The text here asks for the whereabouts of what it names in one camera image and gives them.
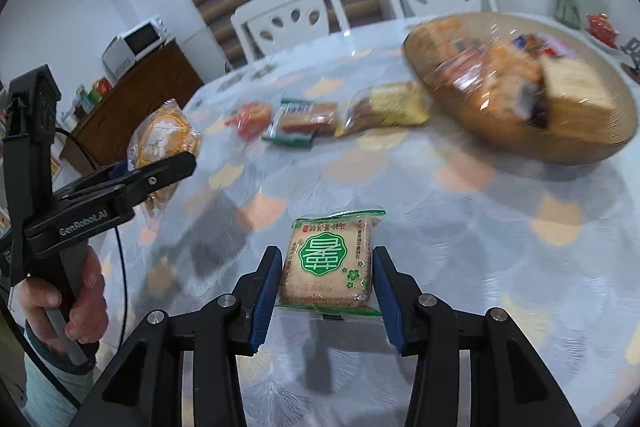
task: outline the green logo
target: green logo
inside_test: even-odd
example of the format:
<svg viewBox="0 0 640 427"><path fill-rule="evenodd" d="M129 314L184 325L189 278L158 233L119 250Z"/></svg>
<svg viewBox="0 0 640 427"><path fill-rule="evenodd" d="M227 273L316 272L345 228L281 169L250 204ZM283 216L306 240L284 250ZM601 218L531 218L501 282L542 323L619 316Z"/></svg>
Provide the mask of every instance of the green logo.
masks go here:
<svg viewBox="0 0 640 427"><path fill-rule="evenodd" d="M335 233L323 232L309 237L300 249L303 269L315 275L337 270L347 255L344 239Z"/></svg>

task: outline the red ornament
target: red ornament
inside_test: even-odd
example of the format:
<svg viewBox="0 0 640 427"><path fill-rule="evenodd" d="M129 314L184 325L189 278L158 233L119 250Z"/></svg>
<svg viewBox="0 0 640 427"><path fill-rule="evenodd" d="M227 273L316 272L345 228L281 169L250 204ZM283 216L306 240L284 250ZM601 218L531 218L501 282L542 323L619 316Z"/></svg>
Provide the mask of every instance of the red ornament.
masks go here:
<svg viewBox="0 0 640 427"><path fill-rule="evenodd" d="M609 48L616 50L618 48L616 39L619 33L609 22L607 14L587 15L587 19L589 20L589 29L587 31L590 35L603 44L606 44Z"/></svg>

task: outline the black cuff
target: black cuff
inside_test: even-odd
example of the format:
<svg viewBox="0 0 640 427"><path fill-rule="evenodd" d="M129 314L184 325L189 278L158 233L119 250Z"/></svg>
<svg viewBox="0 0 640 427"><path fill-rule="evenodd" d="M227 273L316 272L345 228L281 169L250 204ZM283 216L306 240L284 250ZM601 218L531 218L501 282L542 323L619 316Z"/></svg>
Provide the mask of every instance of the black cuff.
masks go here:
<svg viewBox="0 0 640 427"><path fill-rule="evenodd" d="M24 326L31 346L33 346L33 349L36 350L36 353L45 362L50 363L53 367L70 375L88 375L94 370L95 353L98 351L98 343L95 343L95 347L92 346L92 349L88 353L85 353L89 360L82 365L76 365L69 360L68 356L54 353L41 343L35 333L33 333L33 330L31 330L31 325L28 322L25 322Z"/></svg>

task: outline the black cable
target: black cable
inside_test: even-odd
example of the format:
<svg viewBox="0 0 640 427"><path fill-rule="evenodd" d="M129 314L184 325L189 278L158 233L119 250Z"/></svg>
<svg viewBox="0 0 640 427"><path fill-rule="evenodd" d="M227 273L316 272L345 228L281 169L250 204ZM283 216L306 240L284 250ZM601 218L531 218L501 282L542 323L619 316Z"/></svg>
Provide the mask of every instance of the black cable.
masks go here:
<svg viewBox="0 0 640 427"><path fill-rule="evenodd" d="M53 373L49 370L44 363L44 361L38 356L35 349L31 347L31 344L28 343L27 339L24 338L24 334L20 329L20 326L16 323L14 316L12 315L9 307L4 302L4 299L0 299L0 314L4 317L4 321L6 325L9 326L9 329L14 334L15 339L18 341L24 352L31 359L31 362L40 370L40 372L44 375L44 377L49 380L53 387L76 409L80 409L80 402L78 399L71 394L60 380L58 380Z"/></svg>
<svg viewBox="0 0 640 427"><path fill-rule="evenodd" d="M62 129L61 127L56 127L56 132L65 135L67 138L70 138L71 141L78 146L78 149L80 150L82 155L84 155L84 158L89 162L89 165L92 166L94 171L97 169L94 161L91 159L91 156L75 136L73 136L68 130ZM129 314L129 290L127 288L127 271L125 270L124 266L124 253L122 250L122 240L120 239L120 232L118 231L118 227L113 228L116 231L116 240L118 241L120 269L122 270L122 287L124 288L124 313L122 315L122 326L120 328L120 340L118 341L118 349L120 349L122 347L122 343L124 342L124 334L127 330L127 314Z"/></svg>

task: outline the gray sleeve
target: gray sleeve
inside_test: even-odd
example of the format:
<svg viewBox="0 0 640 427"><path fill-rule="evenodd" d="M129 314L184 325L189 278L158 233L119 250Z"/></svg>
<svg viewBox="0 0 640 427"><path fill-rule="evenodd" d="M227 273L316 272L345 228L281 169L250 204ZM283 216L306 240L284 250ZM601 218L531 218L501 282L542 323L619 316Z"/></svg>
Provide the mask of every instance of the gray sleeve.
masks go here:
<svg viewBox="0 0 640 427"><path fill-rule="evenodd" d="M61 367L67 368L68 360L65 361L62 357L57 357L48 351L31 333L28 326L25 336L62 385L80 402L84 401L94 384L95 360L82 371L75 371L76 374L69 373L61 369ZM24 357L24 366L27 375L27 402L22 413L25 418L33 427L68 427L76 415L76 408L53 387L27 356Z"/></svg>

